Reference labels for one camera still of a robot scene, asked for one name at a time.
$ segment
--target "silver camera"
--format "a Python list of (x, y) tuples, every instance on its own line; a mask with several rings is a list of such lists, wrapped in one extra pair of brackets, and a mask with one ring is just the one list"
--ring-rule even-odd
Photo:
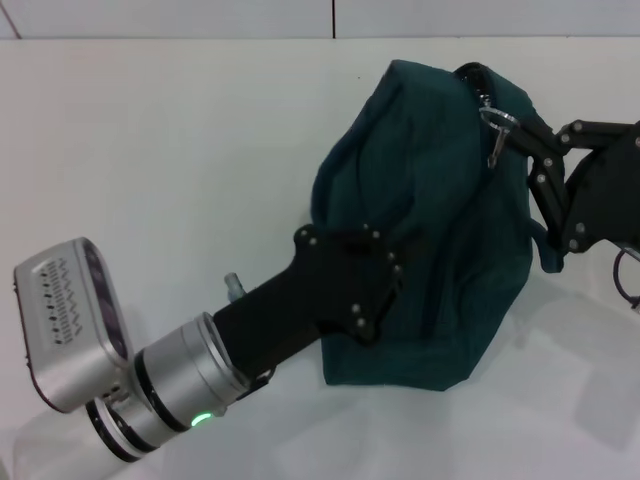
[(118, 389), (132, 355), (107, 266), (86, 238), (16, 267), (31, 379), (42, 399), (68, 413)]

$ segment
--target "white tile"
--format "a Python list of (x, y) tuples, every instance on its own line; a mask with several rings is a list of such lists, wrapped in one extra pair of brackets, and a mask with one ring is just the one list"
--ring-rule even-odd
[(629, 0), (335, 0), (338, 37), (637, 35)]
[(0, 10), (0, 38), (16, 38), (11, 28), (11, 24)]
[(332, 35), (330, 0), (5, 0), (24, 38)]

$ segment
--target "screw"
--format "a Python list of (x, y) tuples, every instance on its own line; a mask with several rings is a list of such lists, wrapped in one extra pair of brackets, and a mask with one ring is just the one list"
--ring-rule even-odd
[(244, 288), (242, 288), (242, 284), (240, 283), (238, 275), (236, 275), (235, 273), (227, 273), (224, 276), (224, 283), (227, 284), (227, 298), (231, 303), (235, 302), (246, 294)]

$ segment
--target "white table surface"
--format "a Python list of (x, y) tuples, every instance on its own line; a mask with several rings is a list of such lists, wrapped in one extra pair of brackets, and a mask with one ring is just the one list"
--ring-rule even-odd
[[(45, 410), (13, 267), (85, 235), (134, 345), (284, 268), (318, 165), (387, 64), (477, 60), (554, 128), (640, 119), (640, 39), (0, 43), (0, 447)], [(640, 474), (640, 318), (615, 249), (535, 269), (472, 378), (446, 393), (324, 385), (319, 345), (120, 479), (630, 480)], [(640, 292), (640, 266), (625, 263)]]

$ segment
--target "camera vent grille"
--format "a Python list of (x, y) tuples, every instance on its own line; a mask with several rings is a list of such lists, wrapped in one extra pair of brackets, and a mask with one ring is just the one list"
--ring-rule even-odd
[(80, 334), (82, 325), (67, 260), (48, 262), (40, 271), (40, 281), (51, 342), (55, 346), (68, 345)]

